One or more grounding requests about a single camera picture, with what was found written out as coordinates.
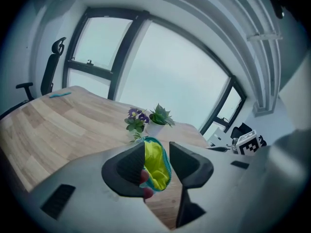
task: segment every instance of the window pane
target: window pane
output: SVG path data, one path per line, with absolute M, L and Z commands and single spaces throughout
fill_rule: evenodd
M 90 18 L 81 33 L 74 53 L 74 60 L 92 63 L 111 70 L 117 51 L 132 21 L 121 18 Z
M 199 129 L 228 79 L 202 50 L 151 23 L 124 79 L 120 102 L 153 110 L 159 103 L 177 122 Z
M 91 93 L 107 98 L 110 80 L 69 68 L 67 84 L 68 87 L 74 85 L 81 86 Z
M 224 125 L 218 124 L 217 122 L 213 122 L 203 135 L 203 137 L 206 139 L 206 141 L 208 141 L 209 138 L 215 133 L 217 128 L 221 129 L 222 131 L 225 130 Z
M 225 104 L 223 105 L 222 109 L 218 113 L 217 117 L 219 117 L 220 119 L 224 117 L 228 119 L 227 122 L 229 122 L 233 114 L 237 110 L 240 102 L 241 102 L 241 97 L 237 93 L 236 89 L 231 88 L 229 96 L 227 100 L 225 101 Z

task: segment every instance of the purple flower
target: purple flower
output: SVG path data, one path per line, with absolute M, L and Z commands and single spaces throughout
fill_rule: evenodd
M 144 114 L 144 113 L 141 113 L 139 116 L 138 116 L 138 119 L 140 121 L 143 121 L 145 123 L 149 123 L 149 118 Z
M 137 109 L 135 109 L 135 108 L 130 109 L 130 110 L 128 111 L 128 115 L 129 115 L 128 118 L 134 118 L 134 117 L 136 117 L 136 115 L 137 115 Z

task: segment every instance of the black gripper pad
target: black gripper pad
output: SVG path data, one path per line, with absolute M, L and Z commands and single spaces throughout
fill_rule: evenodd
M 141 142 L 107 160 L 102 167 L 102 178 L 119 195 L 142 198 L 139 181 L 144 162 L 145 143 Z
M 175 142 L 170 142 L 170 162 L 185 189 L 202 187 L 214 171 L 209 159 Z

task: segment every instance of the potted plant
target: potted plant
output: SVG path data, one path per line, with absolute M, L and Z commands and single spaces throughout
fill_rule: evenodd
M 128 118 L 124 119 L 128 124 L 126 129 L 130 132 L 130 138 L 134 138 L 131 142 L 142 138 L 142 132 L 145 128 L 145 123 L 149 123 L 149 118 L 138 108 L 131 108 L 128 111 Z
M 175 125 L 172 116 L 169 115 L 170 111 L 166 111 L 160 104 L 157 105 L 155 111 L 151 112 L 149 115 L 150 121 L 146 127 L 148 135 L 156 136 L 166 124 Z

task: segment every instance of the wooden desk surface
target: wooden desk surface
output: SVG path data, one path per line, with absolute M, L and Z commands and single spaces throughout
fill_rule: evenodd
M 0 147 L 27 191 L 70 160 L 129 143 L 124 119 L 132 105 L 98 97 L 73 86 L 53 93 L 72 92 L 31 101 L 0 122 Z M 176 123 L 157 136 L 169 156 L 169 142 L 209 147 L 191 125 Z M 147 206 L 170 229 L 175 227 L 181 183 L 172 169 L 166 190 L 146 200 Z

